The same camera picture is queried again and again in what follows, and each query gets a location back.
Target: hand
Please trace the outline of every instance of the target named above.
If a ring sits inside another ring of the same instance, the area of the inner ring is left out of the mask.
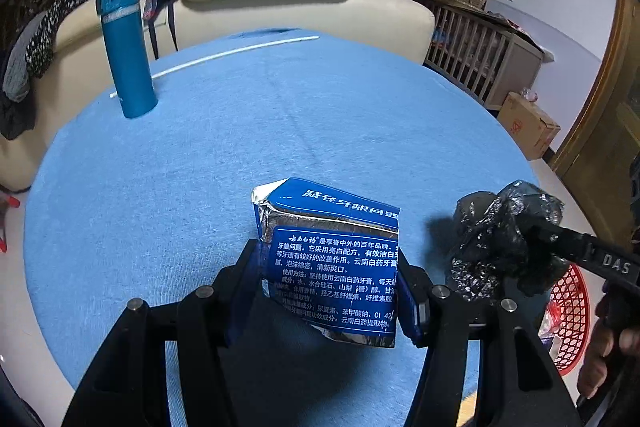
[[[591,340],[584,355],[584,364],[578,375],[578,392],[585,398],[592,398],[607,379],[607,365],[604,358],[614,346],[614,333],[604,324],[609,303],[605,295],[596,306],[599,320],[591,333]],[[620,333],[620,351],[630,357],[640,357],[640,328],[628,328]]]

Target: floor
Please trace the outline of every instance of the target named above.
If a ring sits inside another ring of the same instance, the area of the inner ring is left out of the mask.
[[[561,181],[542,160],[530,163],[540,186],[565,203],[562,225],[577,232],[593,233],[584,214]],[[18,197],[25,203],[28,195]],[[62,423],[73,389],[53,360],[31,308],[24,279],[22,232],[24,204],[9,211],[6,234],[9,250],[0,255],[0,363],[18,394],[37,411],[47,427]],[[602,280],[584,273],[591,309],[602,297]],[[577,398],[577,368],[564,377],[570,394]],[[474,403],[466,404],[472,414]]]

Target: black plastic bag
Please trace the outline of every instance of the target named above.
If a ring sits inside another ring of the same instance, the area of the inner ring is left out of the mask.
[[[460,241],[449,252],[447,284],[469,301],[501,298],[505,278],[515,279],[529,297],[548,291],[569,263],[529,249],[515,216],[544,217],[558,225],[563,207],[558,198],[524,181],[498,194],[475,192],[458,200],[453,219]]]

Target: beige leather sofa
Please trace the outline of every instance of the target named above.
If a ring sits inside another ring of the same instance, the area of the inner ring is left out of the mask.
[[[177,0],[179,49],[237,32],[270,27],[306,28],[363,42],[421,64],[433,33],[433,14],[411,0]],[[159,56],[175,52],[167,10],[155,21]],[[154,60],[145,27],[149,60]],[[57,131],[113,85],[95,3],[68,15],[58,30],[55,60],[34,82],[34,130],[0,141],[0,183],[28,187]]]

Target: crumpled toothpaste box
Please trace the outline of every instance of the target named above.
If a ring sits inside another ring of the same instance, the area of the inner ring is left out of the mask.
[[[265,295],[330,339],[394,347],[400,209],[300,178],[252,202]]]

